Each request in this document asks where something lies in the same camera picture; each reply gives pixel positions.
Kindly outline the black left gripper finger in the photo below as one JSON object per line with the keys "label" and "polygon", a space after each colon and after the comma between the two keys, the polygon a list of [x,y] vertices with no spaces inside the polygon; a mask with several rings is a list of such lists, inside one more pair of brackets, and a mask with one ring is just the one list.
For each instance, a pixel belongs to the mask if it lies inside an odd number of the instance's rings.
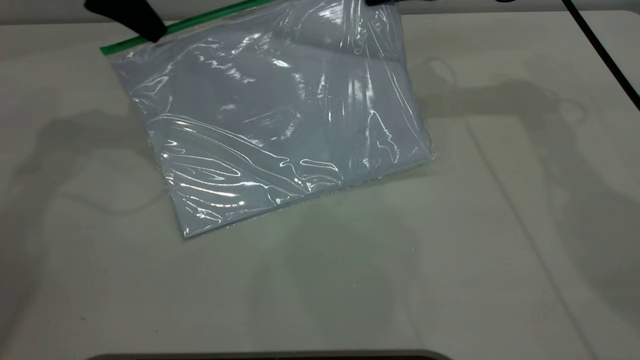
{"label": "black left gripper finger", "polygon": [[157,43],[168,27],[146,0],[85,0],[84,8],[111,19],[135,32],[142,39]]}

